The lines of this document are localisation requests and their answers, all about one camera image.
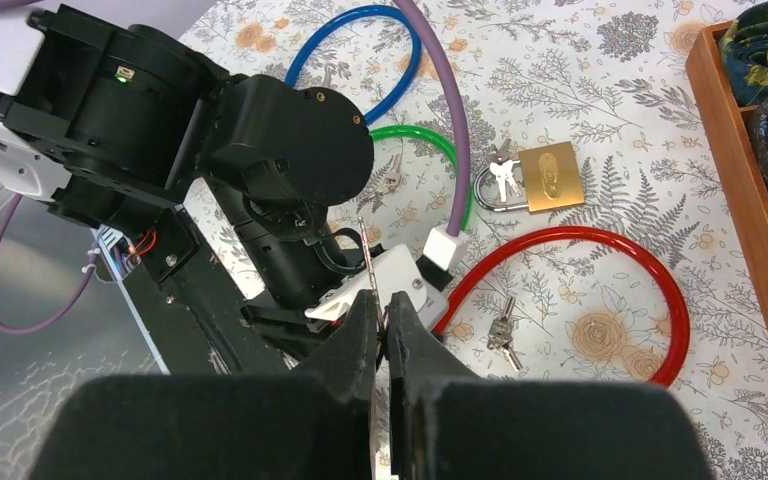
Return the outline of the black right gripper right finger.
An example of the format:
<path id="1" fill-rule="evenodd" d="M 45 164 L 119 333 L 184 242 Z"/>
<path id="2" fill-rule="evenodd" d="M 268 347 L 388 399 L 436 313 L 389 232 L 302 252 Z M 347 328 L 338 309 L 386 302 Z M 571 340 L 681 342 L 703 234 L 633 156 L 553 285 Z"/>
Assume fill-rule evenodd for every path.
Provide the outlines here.
<path id="1" fill-rule="evenodd" d="M 647 383 L 483 378 L 388 305 L 391 470 L 402 479 L 709 479 L 683 408 Z"/>

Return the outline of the thin silver key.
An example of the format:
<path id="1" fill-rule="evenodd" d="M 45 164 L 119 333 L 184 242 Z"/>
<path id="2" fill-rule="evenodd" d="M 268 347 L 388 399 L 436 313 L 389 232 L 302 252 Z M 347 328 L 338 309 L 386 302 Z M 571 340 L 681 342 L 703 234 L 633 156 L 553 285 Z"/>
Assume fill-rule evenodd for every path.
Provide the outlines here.
<path id="1" fill-rule="evenodd" d="M 364 219 L 358 217 L 359 233 L 361 237 L 361 249 L 364 256 L 364 262 L 367 270 L 368 280 L 370 283 L 370 290 L 372 291 L 376 319 L 376 331 L 378 334 L 382 334 L 385 330 L 384 309 L 382 308 L 380 301 L 380 294 L 378 291 L 377 279 L 374 272 L 373 258 L 370 250 L 370 242 L 366 233 L 366 225 Z"/>

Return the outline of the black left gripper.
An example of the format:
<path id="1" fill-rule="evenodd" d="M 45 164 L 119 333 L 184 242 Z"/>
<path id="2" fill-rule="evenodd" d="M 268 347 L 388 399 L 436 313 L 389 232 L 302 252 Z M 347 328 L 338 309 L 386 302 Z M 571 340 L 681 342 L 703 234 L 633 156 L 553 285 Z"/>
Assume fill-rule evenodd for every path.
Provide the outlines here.
<path id="1" fill-rule="evenodd" d="M 333 322 L 306 317 L 304 310 L 278 306 L 268 291 L 244 300 L 241 313 L 269 345 L 296 361 L 308 357 L 337 329 Z"/>

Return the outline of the brass padlock with label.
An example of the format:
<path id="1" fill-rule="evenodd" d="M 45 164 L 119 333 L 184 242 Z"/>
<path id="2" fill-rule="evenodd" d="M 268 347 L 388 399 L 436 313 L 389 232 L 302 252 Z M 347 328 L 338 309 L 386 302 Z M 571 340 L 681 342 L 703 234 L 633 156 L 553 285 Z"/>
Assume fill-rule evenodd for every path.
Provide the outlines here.
<path id="1" fill-rule="evenodd" d="M 510 145 L 515 158 L 514 176 L 522 195 L 510 196 L 507 203 L 502 204 L 496 179 L 489 170 L 495 147 L 490 152 L 488 165 L 473 181 L 473 194 L 481 208 L 496 213 L 536 213 L 585 203 L 583 180 L 574 148 L 571 143 L 564 142 L 518 152 Z"/>

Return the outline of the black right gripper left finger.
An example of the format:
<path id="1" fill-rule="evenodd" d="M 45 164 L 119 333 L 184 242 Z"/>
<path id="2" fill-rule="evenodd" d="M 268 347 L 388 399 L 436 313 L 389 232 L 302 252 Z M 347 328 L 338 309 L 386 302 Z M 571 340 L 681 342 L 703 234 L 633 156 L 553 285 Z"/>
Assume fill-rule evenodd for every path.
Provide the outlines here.
<path id="1" fill-rule="evenodd" d="M 370 479 L 374 295 L 294 369 L 106 376 L 60 408 L 34 479 Z"/>

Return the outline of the red cable lock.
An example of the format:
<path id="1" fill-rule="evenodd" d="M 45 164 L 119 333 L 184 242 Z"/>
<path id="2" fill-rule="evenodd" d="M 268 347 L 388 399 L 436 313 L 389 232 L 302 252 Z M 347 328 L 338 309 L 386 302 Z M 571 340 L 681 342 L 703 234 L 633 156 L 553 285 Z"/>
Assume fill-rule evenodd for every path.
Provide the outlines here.
<path id="1" fill-rule="evenodd" d="M 690 353 L 690 313 L 670 269 L 644 247 L 594 227 L 550 227 L 479 259 L 449 296 L 434 333 L 469 347 L 474 368 L 494 376 L 506 361 L 487 348 L 508 297 L 513 347 L 536 374 L 664 387 Z"/>

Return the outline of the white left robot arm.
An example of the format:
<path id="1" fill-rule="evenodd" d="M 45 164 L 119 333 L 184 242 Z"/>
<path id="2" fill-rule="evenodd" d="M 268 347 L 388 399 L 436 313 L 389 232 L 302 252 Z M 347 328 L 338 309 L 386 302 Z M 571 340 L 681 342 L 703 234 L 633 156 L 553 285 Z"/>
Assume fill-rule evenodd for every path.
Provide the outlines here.
<path id="1" fill-rule="evenodd" d="M 242 317 L 294 359 L 332 333 L 306 310 L 360 267 L 326 218 L 373 161 L 363 114 L 338 92 L 233 74 L 146 25 L 0 1 L 0 185 L 124 233 L 161 284 L 197 251 L 177 208 L 206 182 L 266 286 Z"/>

